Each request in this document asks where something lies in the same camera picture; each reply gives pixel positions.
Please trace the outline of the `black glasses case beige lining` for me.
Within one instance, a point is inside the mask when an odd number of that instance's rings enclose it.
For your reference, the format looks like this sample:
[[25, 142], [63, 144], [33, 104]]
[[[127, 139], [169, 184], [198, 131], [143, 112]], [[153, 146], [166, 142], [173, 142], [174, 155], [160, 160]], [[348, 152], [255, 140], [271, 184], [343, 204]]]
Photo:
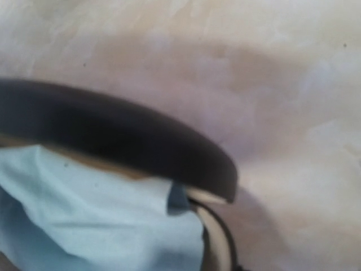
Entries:
[[188, 186], [205, 222], [204, 270], [240, 270], [224, 221], [207, 206], [235, 200], [237, 169], [189, 126], [121, 98], [47, 82], [1, 79], [1, 146], [40, 144], [82, 161]]

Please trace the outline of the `light blue cleaning cloth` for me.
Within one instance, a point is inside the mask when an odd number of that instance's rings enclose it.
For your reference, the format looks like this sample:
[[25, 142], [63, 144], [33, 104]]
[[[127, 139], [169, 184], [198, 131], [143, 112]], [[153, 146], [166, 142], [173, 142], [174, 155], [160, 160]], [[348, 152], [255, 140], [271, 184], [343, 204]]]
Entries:
[[1, 150], [1, 252], [20, 270], [200, 270], [203, 232], [182, 185]]

